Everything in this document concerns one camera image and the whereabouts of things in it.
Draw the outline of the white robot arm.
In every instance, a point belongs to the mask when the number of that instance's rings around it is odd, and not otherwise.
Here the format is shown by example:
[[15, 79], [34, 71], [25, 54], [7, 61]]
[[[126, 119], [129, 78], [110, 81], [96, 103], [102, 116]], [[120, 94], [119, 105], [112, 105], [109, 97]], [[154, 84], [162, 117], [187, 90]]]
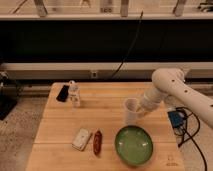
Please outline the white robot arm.
[[181, 69], [159, 68], [152, 73], [151, 79], [152, 87], [139, 99], [139, 106], [144, 113], [156, 110], [164, 98], [171, 95], [213, 129], [213, 99], [187, 86]]

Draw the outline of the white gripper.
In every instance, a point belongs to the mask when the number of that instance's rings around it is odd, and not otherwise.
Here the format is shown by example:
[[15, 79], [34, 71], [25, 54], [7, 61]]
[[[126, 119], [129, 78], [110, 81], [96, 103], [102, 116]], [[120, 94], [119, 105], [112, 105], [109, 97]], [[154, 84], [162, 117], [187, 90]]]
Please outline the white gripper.
[[142, 118], [149, 112], [156, 110], [164, 100], [165, 96], [166, 94], [158, 90], [156, 87], [147, 89], [139, 99], [140, 105], [136, 105], [135, 107], [135, 112], [139, 111], [138, 118]]

